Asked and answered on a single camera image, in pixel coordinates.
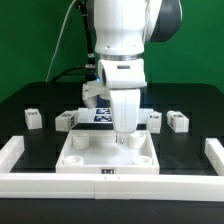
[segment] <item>green backdrop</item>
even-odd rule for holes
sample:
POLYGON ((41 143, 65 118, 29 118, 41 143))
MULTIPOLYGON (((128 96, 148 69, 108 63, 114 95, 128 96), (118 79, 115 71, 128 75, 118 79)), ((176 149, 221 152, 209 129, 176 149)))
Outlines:
MULTIPOLYGON (((0 102, 30 82, 45 81, 72 0, 0 0, 0 102)), ((224 91, 224 1, 181 0, 183 23, 166 43, 147 43, 147 81, 208 83, 224 91)), ((86 63, 82 19, 74 9, 51 78, 86 63)))

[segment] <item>black cable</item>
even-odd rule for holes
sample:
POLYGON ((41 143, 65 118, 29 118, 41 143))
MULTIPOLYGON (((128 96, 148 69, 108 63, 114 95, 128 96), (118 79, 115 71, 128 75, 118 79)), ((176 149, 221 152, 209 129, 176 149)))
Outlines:
POLYGON ((76 8, 80 10, 82 15, 82 20, 84 24, 84 31, 85 31, 85 37, 86 37, 86 43, 87 43, 87 57, 88 57, 88 64, 95 64, 95 53, 94 48, 92 45, 92 38, 91 33, 88 30, 88 12, 87 12, 87 6, 86 1, 80 1, 76 3, 76 8))
POLYGON ((58 79, 60 79, 63 76, 71 76, 71 75, 77 75, 77 74, 69 74, 69 72, 73 72, 76 70, 82 70, 85 69, 85 66, 76 66, 69 69, 66 69, 65 71, 61 72, 57 76, 55 76, 53 79, 51 79, 51 82, 56 82, 58 79))

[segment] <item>small white block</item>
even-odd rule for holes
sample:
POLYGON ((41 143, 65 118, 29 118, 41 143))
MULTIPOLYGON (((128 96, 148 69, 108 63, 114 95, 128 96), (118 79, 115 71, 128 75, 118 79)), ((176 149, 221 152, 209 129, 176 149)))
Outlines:
POLYGON ((144 149, 146 147, 146 133, 144 131, 135 132, 129 135, 129 147, 131 149, 144 149))
POLYGON ((162 113, 158 113, 156 111, 149 114, 147 118, 146 129, 150 131, 150 133, 160 133, 162 124, 162 113))
POLYGON ((78 124, 79 113, 77 110, 65 111, 55 119, 56 131, 70 131, 78 124))
POLYGON ((13 136, 0 150, 0 173, 9 173, 24 150, 23 136, 13 136))
POLYGON ((189 129, 189 119, 180 111, 168 111, 167 124, 176 133, 188 132, 189 129))
POLYGON ((75 149, 86 149, 89 147, 89 133, 76 132, 72 135, 72 146, 75 149))
POLYGON ((28 129, 42 128, 42 118, 38 109, 25 110, 25 120, 28 129))
POLYGON ((224 176, 224 148, 216 138, 207 138, 205 154, 219 176, 224 176))

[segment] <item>black table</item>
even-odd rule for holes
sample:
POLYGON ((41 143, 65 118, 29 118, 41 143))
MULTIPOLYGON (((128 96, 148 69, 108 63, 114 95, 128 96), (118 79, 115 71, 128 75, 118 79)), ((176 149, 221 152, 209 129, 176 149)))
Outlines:
MULTIPOLYGON (((81 83, 32 83, 0 104, 0 147, 13 135, 25 140, 25 153, 12 172, 55 172, 67 136, 55 131, 55 117, 83 106, 81 87, 81 83), (28 108, 39 109, 42 129, 27 129, 28 108)), ((224 143, 224 96, 219 90, 202 84, 149 84, 142 90, 141 107, 163 113, 161 133, 152 135, 161 174, 216 175, 204 145, 207 137, 224 143), (170 129, 169 110, 190 119, 188 133, 170 129)), ((0 199, 5 223, 217 223, 224 220, 223 208, 223 203, 215 202, 0 199)))

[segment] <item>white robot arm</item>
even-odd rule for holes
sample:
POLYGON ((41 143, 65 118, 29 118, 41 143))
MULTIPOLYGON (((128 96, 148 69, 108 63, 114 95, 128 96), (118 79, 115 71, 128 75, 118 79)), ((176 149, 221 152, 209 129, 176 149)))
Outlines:
MULTIPOLYGON (((97 37, 98 76, 109 93, 114 130, 125 138, 137 128, 140 88, 147 85, 144 43, 174 35, 181 5, 179 0, 89 0, 87 6, 89 29, 97 37)), ((89 100, 85 93, 83 98, 89 100)))

